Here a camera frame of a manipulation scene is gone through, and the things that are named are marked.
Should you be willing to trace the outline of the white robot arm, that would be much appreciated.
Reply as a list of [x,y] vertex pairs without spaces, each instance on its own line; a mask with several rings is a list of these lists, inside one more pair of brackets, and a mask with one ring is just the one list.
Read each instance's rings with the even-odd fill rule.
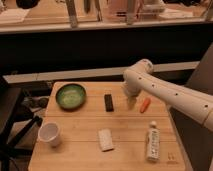
[[213,131],[213,95],[179,86],[151,75],[152,62],[142,59],[123,72],[123,90],[137,97],[142,90],[170,104],[197,123]]

